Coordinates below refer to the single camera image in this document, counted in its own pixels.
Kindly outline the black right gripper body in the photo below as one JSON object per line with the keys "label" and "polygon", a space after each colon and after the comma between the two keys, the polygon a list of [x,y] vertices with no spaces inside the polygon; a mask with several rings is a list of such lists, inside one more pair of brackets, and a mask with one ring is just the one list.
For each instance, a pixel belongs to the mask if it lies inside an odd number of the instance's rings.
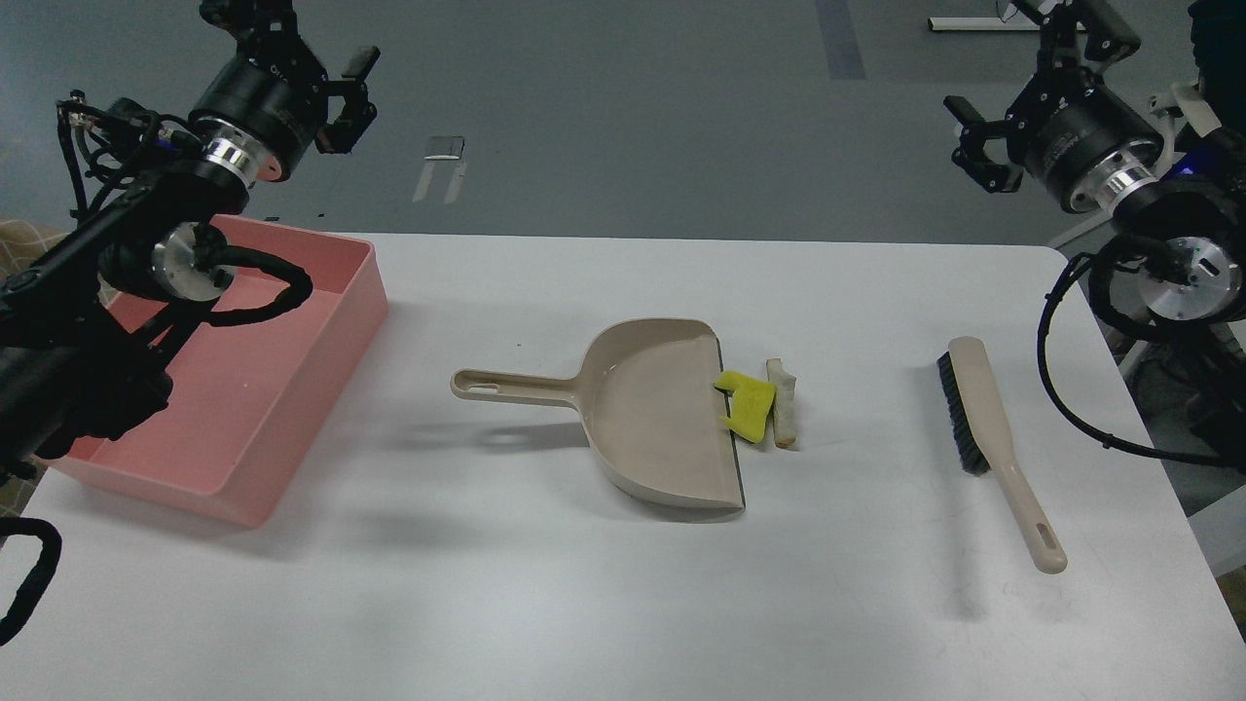
{"label": "black right gripper body", "polygon": [[1109,210],[1153,182],[1164,138],[1108,88],[1141,46],[1106,1],[1014,1],[1040,30],[1035,68],[1011,105],[1011,159],[1064,210]]}

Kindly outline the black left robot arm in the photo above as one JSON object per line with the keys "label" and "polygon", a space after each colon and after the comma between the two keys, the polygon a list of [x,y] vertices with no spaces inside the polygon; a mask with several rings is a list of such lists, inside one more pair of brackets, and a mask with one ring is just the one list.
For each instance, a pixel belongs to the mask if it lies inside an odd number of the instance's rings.
{"label": "black left robot arm", "polygon": [[167,408],[167,371],[201,325],[237,327],[312,298],[302,266],[227,242],[254,183],[283,182],[315,147],[348,154],[378,120],[363,46],[336,78],[289,1],[203,1],[235,54],[186,117],[77,93],[56,106],[76,227],[2,281],[2,481],[76,440],[120,440]]}

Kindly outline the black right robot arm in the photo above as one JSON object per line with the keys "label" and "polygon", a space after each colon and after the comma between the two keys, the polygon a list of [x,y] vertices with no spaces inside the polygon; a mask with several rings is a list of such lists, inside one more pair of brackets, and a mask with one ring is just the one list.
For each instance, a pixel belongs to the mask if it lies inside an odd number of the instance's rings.
{"label": "black right robot arm", "polygon": [[1187,464],[1244,466],[1242,449],[1172,453],[1126,442],[1078,417],[1047,369],[1057,308],[1078,281],[1108,327],[1174,347],[1190,374],[1219,381],[1224,403],[1244,410],[1244,364],[1216,337],[1244,319],[1244,4],[1189,4],[1192,83],[1153,101],[1153,126],[1105,83],[1141,45],[1105,1],[1015,1],[1040,31],[1028,83],[1002,120],[964,97],[943,101],[959,125],[951,154],[988,194],[1011,194],[1030,176],[1068,213],[1103,212],[1116,234],[1074,256],[1045,294],[1037,331],[1040,383],[1059,413],[1106,449]]}

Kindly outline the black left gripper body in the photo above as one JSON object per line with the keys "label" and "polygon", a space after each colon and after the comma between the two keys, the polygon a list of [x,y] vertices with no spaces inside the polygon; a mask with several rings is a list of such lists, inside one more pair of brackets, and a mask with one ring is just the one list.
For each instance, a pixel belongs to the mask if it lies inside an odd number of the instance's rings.
{"label": "black left gripper body", "polygon": [[300,36],[290,1],[202,1],[201,17],[235,54],[189,112],[199,132],[231,125],[269,152],[260,179],[289,179],[328,120],[328,72]]}

